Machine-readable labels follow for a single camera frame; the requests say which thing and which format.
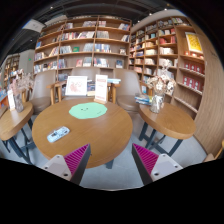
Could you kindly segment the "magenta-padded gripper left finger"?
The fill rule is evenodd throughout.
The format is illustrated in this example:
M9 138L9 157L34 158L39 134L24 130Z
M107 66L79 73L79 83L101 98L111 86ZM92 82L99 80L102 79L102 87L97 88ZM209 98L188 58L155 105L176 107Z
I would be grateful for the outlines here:
M89 144L86 144L73 150L66 156L54 156L42 169L79 185L90 155L91 147Z

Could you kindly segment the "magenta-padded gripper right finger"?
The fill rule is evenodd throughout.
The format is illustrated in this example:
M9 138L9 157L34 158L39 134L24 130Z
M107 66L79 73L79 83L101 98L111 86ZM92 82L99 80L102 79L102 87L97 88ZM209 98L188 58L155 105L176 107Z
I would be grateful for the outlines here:
M182 166L167 154L158 155L137 144L132 144L132 155L144 185L182 169Z

